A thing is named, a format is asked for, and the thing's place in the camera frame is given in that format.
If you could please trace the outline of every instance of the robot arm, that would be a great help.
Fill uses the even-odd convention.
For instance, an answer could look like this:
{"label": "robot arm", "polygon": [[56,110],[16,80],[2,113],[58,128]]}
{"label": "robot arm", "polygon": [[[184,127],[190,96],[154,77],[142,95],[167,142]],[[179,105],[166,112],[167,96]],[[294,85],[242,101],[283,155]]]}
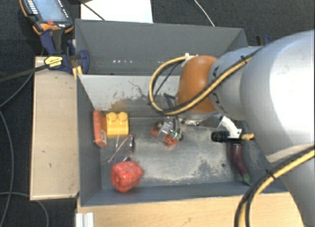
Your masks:
{"label": "robot arm", "polygon": [[[304,144],[314,145],[314,30],[284,37],[265,47],[236,50],[218,60],[210,58],[208,63],[195,58],[195,63],[191,59],[183,68],[177,109],[165,112],[150,97],[156,110],[166,115],[182,113],[195,121],[214,112],[245,121],[266,156]],[[206,67],[210,69],[207,77]],[[215,85],[233,68],[236,70]],[[196,88],[189,86],[192,82]],[[315,227],[314,159],[284,175],[282,181],[292,194],[305,227]]]}

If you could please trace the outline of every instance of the purple eggplant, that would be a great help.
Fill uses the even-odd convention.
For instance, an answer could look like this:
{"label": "purple eggplant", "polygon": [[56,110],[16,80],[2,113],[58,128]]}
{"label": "purple eggplant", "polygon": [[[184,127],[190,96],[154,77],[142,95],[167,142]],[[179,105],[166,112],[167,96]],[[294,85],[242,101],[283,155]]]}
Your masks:
{"label": "purple eggplant", "polygon": [[250,186],[251,178],[244,163],[242,144],[232,143],[230,145],[230,159],[232,164],[236,167],[238,173],[241,175],[243,183]]}

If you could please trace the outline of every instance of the black wire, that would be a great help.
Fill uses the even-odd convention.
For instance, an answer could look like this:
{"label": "black wire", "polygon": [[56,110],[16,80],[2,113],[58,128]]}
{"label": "black wire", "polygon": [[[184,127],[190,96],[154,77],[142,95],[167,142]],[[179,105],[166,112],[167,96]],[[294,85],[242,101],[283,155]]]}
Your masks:
{"label": "black wire", "polygon": [[102,16],[100,16],[97,12],[95,12],[92,8],[90,8],[87,4],[83,3],[81,0],[77,0],[80,4],[84,5],[88,10],[94,13],[101,20],[105,20]]}
{"label": "black wire", "polygon": [[[241,59],[240,59],[240,60],[238,60],[236,63],[234,63],[234,64],[231,65],[229,68],[227,68],[224,72],[222,72],[222,74],[221,74],[220,76],[218,76],[213,82],[215,82],[218,78],[220,78],[223,74],[225,74],[228,70],[230,70],[230,69],[233,68],[234,66],[236,66],[236,65],[238,65],[239,63],[241,63],[242,61],[244,61],[244,60],[246,60],[246,59],[252,57],[252,56],[253,56],[254,54],[256,54],[260,49],[262,49],[262,47],[259,48],[259,49],[257,49],[256,51],[250,53],[250,54],[247,55],[247,56],[241,56]],[[172,112],[172,111],[176,111],[176,110],[178,110],[178,109],[180,109],[180,108],[182,108],[182,107],[188,105],[190,102],[195,101],[198,97],[200,97],[200,96],[212,85],[213,82],[209,83],[204,89],[202,89],[199,93],[197,93],[194,97],[192,97],[191,99],[187,100],[186,102],[181,103],[181,104],[179,104],[179,105],[176,105],[176,106],[174,106],[173,108],[163,109],[162,111],[158,111],[158,112],[160,112],[160,113]],[[196,103],[194,106],[192,106],[190,109],[192,109],[193,107],[195,107],[196,105],[198,105],[198,104],[199,104],[201,101],[203,101],[205,98],[206,98],[206,97],[204,97],[203,99],[201,99],[199,102],[197,102],[197,103]]]}
{"label": "black wire", "polygon": [[251,203],[252,203],[252,199],[253,199],[253,195],[255,194],[255,192],[258,190],[258,188],[260,187],[260,185],[269,177],[271,176],[270,174],[273,174],[275,172],[277,172],[279,169],[283,168],[283,166],[291,163],[292,161],[296,160],[297,158],[301,157],[302,155],[308,153],[309,151],[312,151],[314,149],[314,146],[307,148],[306,150],[303,150],[297,154],[295,154],[292,157],[289,157],[288,159],[284,160],[283,162],[281,162],[280,164],[278,164],[277,166],[275,166],[274,168],[272,168],[269,172],[267,172],[266,174],[264,174],[260,179],[258,179],[253,185],[251,185],[251,187],[246,191],[246,193],[244,194],[243,198],[241,199],[237,209],[236,209],[236,213],[235,213],[235,217],[234,217],[234,227],[239,227],[239,218],[240,218],[240,214],[241,214],[241,208],[243,207],[244,203],[247,202],[246,205],[246,212],[245,212],[245,220],[246,220],[246,226],[249,227],[249,215],[250,215],[250,207],[251,207]]}
{"label": "black wire", "polygon": [[156,98],[156,96],[158,95],[158,92],[160,91],[160,89],[162,88],[162,86],[164,85],[164,83],[166,82],[166,80],[170,77],[170,75],[172,74],[172,72],[174,71],[174,69],[175,69],[179,64],[181,64],[181,63],[182,63],[182,62],[176,62],[176,63],[174,63],[174,64],[170,64],[170,65],[166,66],[163,71],[160,72],[159,76],[160,76],[164,71],[166,71],[168,68],[170,68],[170,67],[173,66],[172,69],[170,70],[170,72],[167,74],[167,76],[164,78],[164,80],[163,80],[163,81],[161,82],[161,84],[159,85],[159,87],[158,87],[156,93],[154,94],[153,99]]}
{"label": "black wire", "polygon": [[[23,196],[23,197],[29,198],[28,194],[20,193],[20,192],[11,192],[11,193],[9,193],[9,192],[2,192],[2,193],[0,193],[0,196],[8,195],[8,194],[19,195],[19,196]],[[43,211],[45,213],[45,216],[46,216],[46,227],[48,227],[49,226],[49,215],[48,215],[46,207],[40,201],[35,201],[35,202],[38,203],[40,205],[40,207],[43,209]]]}

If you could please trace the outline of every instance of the gray bin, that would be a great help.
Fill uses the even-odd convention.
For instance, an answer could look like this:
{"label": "gray bin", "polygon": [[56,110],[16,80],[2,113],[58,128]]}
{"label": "gray bin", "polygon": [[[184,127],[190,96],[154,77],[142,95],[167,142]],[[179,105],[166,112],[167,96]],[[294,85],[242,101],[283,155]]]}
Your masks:
{"label": "gray bin", "polygon": [[[146,36],[136,32],[133,36],[137,42],[131,41],[131,46],[130,40],[125,38],[125,28],[128,32],[131,29],[139,29],[140,33],[150,29],[150,32]],[[176,32],[188,32],[189,35],[178,36]],[[202,39],[197,43],[195,40],[189,41],[190,38],[200,38],[200,35],[197,35],[200,32],[204,35]],[[224,38],[219,46],[217,39],[220,34]],[[163,38],[172,35],[182,42],[177,41],[176,46],[170,46]],[[99,37],[102,37],[103,46],[100,46]],[[113,48],[115,40],[119,46],[129,48],[129,52],[127,49],[122,52]],[[149,40],[155,44],[151,48],[148,47]],[[210,135],[214,130],[212,127],[187,126],[184,140],[173,148],[156,143],[150,135],[150,129],[162,117],[148,105],[147,97],[149,75],[161,60],[166,61],[185,52],[213,55],[212,51],[215,51],[215,55],[220,56],[231,49],[247,46],[242,29],[76,21],[76,42],[79,49],[88,49],[92,61],[97,62],[91,67],[91,74],[79,75],[77,79],[82,206],[244,194],[248,186],[241,183],[239,174],[231,166],[227,145],[211,141]],[[189,47],[191,43],[198,44],[198,49]],[[141,65],[141,70],[123,63],[114,65],[112,61],[116,56],[129,57],[134,61],[134,65]],[[178,80],[178,75],[169,77],[160,93],[176,94]],[[161,96],[158,101],[166,106]],[[99,148],[93,143],[92,112],[95,109],[128,113],[130,132],[136,142],[133,160],[143,168],[144,174],[141,182],[127,193],[116,191],[110,181],[110,169],[113,164],[108,164],[107,161],[115,150],[116,139],[109,139],[106,148]],[[266,168],[270,168],[254,141],[244,145],[244,156],[253,181],[260,177]],[[268,189],[269,192],[283,190],[281,182],[276,182]]]}

